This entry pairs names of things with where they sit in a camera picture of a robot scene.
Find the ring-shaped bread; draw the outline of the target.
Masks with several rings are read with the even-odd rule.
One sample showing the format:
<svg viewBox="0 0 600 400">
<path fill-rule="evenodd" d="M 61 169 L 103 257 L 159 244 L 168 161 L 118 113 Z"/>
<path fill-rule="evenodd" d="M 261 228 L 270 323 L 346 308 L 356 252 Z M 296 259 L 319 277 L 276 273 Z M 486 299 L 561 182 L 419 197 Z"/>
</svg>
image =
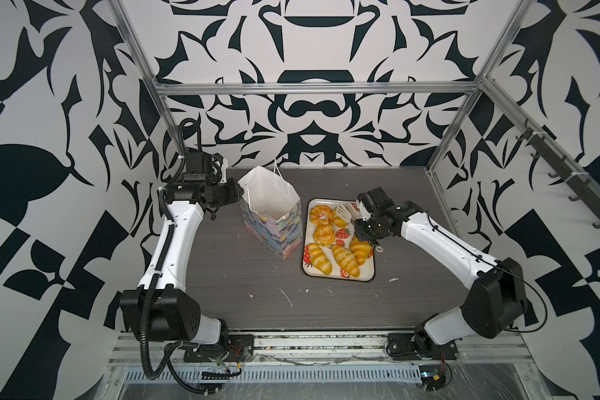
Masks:
<svg viewBox="0 0 600 400">
<path fill-rule="evenodd" d="M 309 211 L 309 220 L 316 227 L 332 225 L 333 210 L 327 205 L 319 204 Z"/>
</svg>

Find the small croissant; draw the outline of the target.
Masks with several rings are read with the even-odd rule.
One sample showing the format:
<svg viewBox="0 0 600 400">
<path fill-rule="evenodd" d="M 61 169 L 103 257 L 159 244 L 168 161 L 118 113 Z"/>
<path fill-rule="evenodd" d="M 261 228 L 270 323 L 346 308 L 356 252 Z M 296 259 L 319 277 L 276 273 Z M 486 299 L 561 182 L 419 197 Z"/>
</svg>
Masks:
<svg viewBox="0 0 600 400">
<path fill-rule="evenodd" d="M 338 228 L 346 228 L 349 225 L 349 220 L 342 219 L 340 216 L 335 215 L 333 218 L 333 223 Z"/>
</svg>

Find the round bread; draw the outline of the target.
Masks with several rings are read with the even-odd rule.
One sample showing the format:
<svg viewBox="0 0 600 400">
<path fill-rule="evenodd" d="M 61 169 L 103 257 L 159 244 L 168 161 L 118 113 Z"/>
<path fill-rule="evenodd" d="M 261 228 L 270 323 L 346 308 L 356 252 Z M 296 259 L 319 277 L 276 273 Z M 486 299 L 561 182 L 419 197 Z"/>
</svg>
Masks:
<svg viewBox="0 0 600 400">
<path fill-rule="evenodd" d="M 332 224 L 319 225 L 313 233 L 314 242 L 321 247 L 329 247 L 336 240 L 336 231 Z"/>
</svg>

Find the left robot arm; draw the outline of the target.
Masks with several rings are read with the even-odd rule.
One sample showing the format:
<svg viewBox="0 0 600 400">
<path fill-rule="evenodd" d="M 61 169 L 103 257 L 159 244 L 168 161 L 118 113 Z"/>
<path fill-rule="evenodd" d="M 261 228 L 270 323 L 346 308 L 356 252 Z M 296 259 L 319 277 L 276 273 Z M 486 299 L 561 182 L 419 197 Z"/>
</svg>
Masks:
<svg viewBox="0 0 600 400">
<path fill-rule="evenodd" d="M 181 158 L 178 176 L 158 190 L 163 228 L 155 255 L 137 288 L 120 298 L 123 319 L 140 343 L 190 341 L 215 345 L 223 324 L 202 314 L 186 293 L 188 262 L 205 216 L 236 203 L 243 190 L 221 155 L 196 152 Z"/>
</svg>

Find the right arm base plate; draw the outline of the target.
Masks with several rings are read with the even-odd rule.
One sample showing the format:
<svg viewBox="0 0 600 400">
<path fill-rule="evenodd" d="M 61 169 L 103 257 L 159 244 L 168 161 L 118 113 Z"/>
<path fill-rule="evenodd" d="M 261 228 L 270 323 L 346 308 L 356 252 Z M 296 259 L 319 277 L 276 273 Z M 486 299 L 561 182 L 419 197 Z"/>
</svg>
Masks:
<svg viewBox="0 0 600 400">
<path fill-rule="evenodd" d="M 425 333 L 390 333 L 385 351 L 397 361 L 456 360 L 455 342 L 437 345 Z"/>
</svg>

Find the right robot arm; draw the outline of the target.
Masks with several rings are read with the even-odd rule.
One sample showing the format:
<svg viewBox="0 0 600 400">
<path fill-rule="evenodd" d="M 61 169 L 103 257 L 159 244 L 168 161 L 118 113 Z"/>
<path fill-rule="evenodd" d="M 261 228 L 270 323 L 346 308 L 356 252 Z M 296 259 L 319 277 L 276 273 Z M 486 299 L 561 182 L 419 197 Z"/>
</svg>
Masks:
<svg viewBox="0 0 600 400">
<path fill-rule="evenodd" d="M 418 325 L 411 338 L 413 353 L 431 358 L 458 339 L 496 338 L 528 309 L 521 266 L 471 247 L 436 223 L 411 201 L 395 203 L 382 188 L 358 195 L 356 203 L 337 207 L 353 223 L 356 239 L 374 247 L 382 238 L 400 237 L 432 256 L 468 290 L 463 304 Z"/>
</svg>

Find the white floral paper bag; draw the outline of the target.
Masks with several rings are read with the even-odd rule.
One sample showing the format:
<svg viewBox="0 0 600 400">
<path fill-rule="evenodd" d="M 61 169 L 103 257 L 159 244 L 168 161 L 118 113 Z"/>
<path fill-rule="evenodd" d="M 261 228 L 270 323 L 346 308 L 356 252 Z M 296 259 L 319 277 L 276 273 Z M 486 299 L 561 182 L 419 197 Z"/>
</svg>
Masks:
<svg viewBox="0 0 600 400">
<path fill-rule="evenodd" d="M 256 166 L 238 181 L 246 229 L 283 259 L 303 242 L 301 199 L 280 169 Z"/>
</svg>

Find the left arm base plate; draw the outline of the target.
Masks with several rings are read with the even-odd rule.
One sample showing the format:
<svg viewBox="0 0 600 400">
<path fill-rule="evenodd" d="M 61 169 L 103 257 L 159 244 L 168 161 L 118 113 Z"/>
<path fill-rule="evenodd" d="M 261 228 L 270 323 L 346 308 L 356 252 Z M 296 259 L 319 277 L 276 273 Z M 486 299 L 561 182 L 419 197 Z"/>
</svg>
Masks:
<svg viewBox="0 0 600 400">
<path fill-rule="evenodd" d="M 253 354 L 255 337 L 251 334 L 230 333 L 215 345 L 201 345 L 195 350 L 186 350 L 183 356 L 185 363 L 246 361 Z"/>
</svg>

